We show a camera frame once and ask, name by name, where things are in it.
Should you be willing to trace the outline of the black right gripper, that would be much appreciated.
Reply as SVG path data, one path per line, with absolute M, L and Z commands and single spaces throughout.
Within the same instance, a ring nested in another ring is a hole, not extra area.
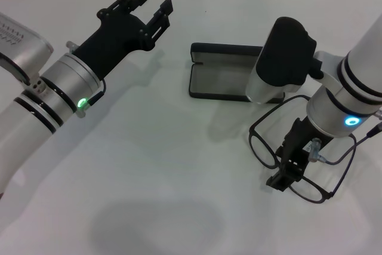
M 308 117 L 303 120 L 297 118 L 284 137 L 282 145 L 276 151 L 277 156 L 281 158 L 281 163 L 269 167 L 277 172 L 266 180 L 266 185 L 283 192 L 292 183 L 299 182 L 309 164 L 309 152 L 304 148 L 314 138 L 321 140 L 321 147 L 332 140 L 332 137 L 317 130 Z

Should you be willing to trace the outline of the black frame glasses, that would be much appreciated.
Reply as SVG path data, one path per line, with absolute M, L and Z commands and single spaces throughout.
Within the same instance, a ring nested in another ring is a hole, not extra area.
M 286 105 L 287 103 L 289 103 L 295 99 L 305 99 L 306 101 L 308 101 L 310 99 L 310 97 L 304 96 L 304 95 L 297 95 L 297 96 L 293 96 L 287 100 L 284 100 L 284 101 L 278 103 L 275 107 L 271 108 L 271 110 L 269 110 L 262 117 L 260 117 L 255 123 L 253 123 L 253 125 L 250 126 L 250 128 L 249 128 L 248 143 L 249 143 L 249 146 L 252 150 L 252 153 L 258 159 L 258 161 L 264 167 L 266 167 L 268 169 L 271 165 L 280 164 L 281 158 L 279 156 L 277 156 L 277 154 L 276 154 L 277 150 L 273 150 L 269 146 L 269 144 L 265 141 L 265 139 L 263 139 L 262 136 L 260 136 L 255 129 L 257 128 L 257 126 L 259 124 L 261 124 L 265 119 L 267 119 L 273 112 L 275 112 L 276 110 L 278 110 L 282 106 Z M 292 183 L 290 185 L 290 187 L 288 187 L 287 189 L 290 189 L 293 193 L 295 193 L 300 198 L 304 199 L 305 201 L 311 202 L 313 204 L 321 204 L 321 203 L 331 199 L 332 197 L 334 197 L 335 193 L 338 191 L 338 189 L 341 186 L 347 172 L 350 169 L 350 166 L 351 166 L 353 159 L 355 157 L 356 148 L 358 146 L 356 137 L 353 134 L 349 134 L 349 137 L 353 140 L 353 144 L 343 154 L 343 156 L 340 157 L 340 159 L 338 161 L 331 162 L 328 160 L 324 160 L 325 164 L 334 166 L 334 165 L 339 164 L 349 153 L 352 154 L 344 173 L 342 174 L 340 180 L 338 181 L 337 185 L 335 186 L 335 188 L 332 191 L 330 191 L 330 192 L 326 191 L 324 188 L 322 188 L 317 183 L 315 183 L 314 181 L 307 178 L 305 175 L 303 176 L 303 178 L 299 182 Z M 318 149 L 321 150 L 322 149 L 321 140 L 318 138 L 314 138 L 308 144 L 308 146 L 306 146 L 304 148 L 304 150 L 307 152 L 310 152 L 308 150 L 308 148 L 311 147 L 311 144 L 314 141 L 317 141 L 320 144 L 320 147 Z

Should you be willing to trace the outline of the black glasses case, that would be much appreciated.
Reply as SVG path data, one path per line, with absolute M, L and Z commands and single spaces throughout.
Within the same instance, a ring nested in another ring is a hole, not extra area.
M 189 96 L 196 99 L 249 102 L 245 89 L 262 46 L 194 42 Z

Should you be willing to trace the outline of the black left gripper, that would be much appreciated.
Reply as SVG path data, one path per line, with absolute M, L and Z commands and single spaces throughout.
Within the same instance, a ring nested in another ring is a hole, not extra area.
M 150 51 L 169 28 L 172 0 L 165 0 L 148 23 L 131 14 L 147 0 L 116 0 L 97 13 L 101 25 L 73 55 L 104 79 L 131 52 Z

